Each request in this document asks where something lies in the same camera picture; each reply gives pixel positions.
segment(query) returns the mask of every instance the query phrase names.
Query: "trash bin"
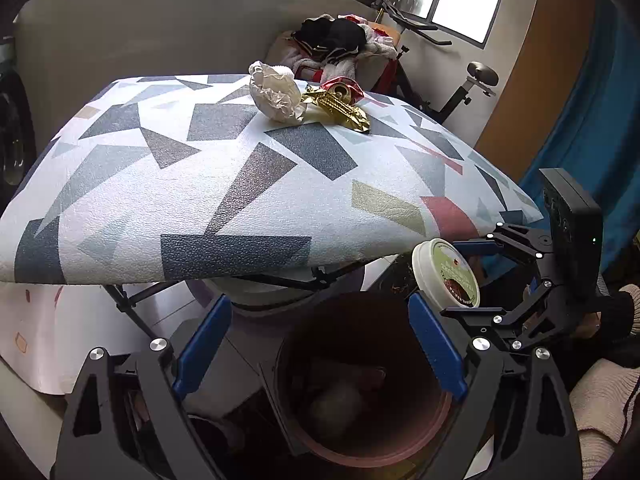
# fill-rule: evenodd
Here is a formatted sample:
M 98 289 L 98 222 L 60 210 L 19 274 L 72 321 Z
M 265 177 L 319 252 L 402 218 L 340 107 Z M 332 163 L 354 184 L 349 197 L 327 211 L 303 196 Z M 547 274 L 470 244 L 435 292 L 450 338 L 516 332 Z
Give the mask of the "trash bin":
M 319 434 L 314 410 L 326 401 L 318 401 L 320 396 L 330 397 L 341 386 L 330 385 L 329 393 L 310 386 L 319 360 L 324 368 L 335 363 L 336 369 L 383 370 L 384 375 L 382 385 L 363 392 L 361 399 L 353 387 L 342 388 L 358 413 L 348 413 L 352 423 L 332 438 Z M 438 433 L 451 404 L 409 325 L 406 303 L 375 292 L 342 294 L 318 305 L 285 339 L 274 389 L 287 432 L 330 462 L 362 468 L 391 465 L 415 454 Z M 344 392 L 341 398 L 345 409 Z

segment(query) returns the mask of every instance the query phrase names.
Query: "geometric pattern cover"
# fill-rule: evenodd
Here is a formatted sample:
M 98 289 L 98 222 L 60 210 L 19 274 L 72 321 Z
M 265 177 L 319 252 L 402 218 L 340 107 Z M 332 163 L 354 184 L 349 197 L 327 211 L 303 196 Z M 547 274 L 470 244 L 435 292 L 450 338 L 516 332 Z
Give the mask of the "geometric pattern cover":
M 283 126 L 258 113 L 248 80 L 107 86 L 49 143 L 2 215 L 0 281 L 251 274 L 542 218 L 507 176 L 400 100 L 366 95 L 369 135 L 312 105 L 305 123 Z

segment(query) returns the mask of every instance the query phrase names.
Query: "bike seat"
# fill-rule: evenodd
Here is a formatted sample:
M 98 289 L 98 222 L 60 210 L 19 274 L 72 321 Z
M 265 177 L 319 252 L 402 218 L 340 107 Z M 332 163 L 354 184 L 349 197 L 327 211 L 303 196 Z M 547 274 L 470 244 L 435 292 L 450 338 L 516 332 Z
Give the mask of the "bike seat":
M 469 63 L 466 71 L 469 72 L 471 77 L 478 79 L 479 82 L 487 86 L 496 86 L 498 84 L 498 75 L 495 73 L 495 70 L 479 61 Z

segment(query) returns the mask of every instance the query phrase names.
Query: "pile of clothes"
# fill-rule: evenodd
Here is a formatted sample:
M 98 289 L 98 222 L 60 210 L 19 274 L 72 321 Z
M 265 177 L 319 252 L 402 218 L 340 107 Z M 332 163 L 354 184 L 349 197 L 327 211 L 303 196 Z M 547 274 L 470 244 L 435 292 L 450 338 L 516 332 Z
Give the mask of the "pile of clothes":
M 322 84 L 338 76 L 357 80 L 358 62 L 370 56 L 395 59 L 392 38 L 359 16 L 323 14 L 305 20 L 300 30 L 281 34 L 266 62 L 289 67 L 296 79 Z

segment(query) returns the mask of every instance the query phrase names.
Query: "trash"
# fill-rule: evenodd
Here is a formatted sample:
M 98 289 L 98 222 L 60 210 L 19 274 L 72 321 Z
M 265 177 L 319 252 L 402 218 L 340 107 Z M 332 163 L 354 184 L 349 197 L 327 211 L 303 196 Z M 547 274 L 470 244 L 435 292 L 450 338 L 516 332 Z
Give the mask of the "trash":
M 322 440 L 334 440 L 364 411 L 364 398 L 347 381 L 339 381 L 316 397 L 309 407 L 309 422 Z
M 306 104 L 289 68 L 256 61 L 249 67 L 249 74 L 249 92 L 258 110 L 279 123 L 302 123 Z
M 320 88 L 334 94 L 340 101 L 348 105 L 354 105 L 364 97 L 360 85 L 348 77 L 334 77 L 320 85 Z
M 368 132 L 371 126 L 364 110 L 342 101 L 341 94 L 332 93 L 325 88 L 307 86 L 305 92 L 302 94 L 302 102 L 313 103 L 321 107 L 322 110 L 334 118 L 336 123 L 355 132 Z

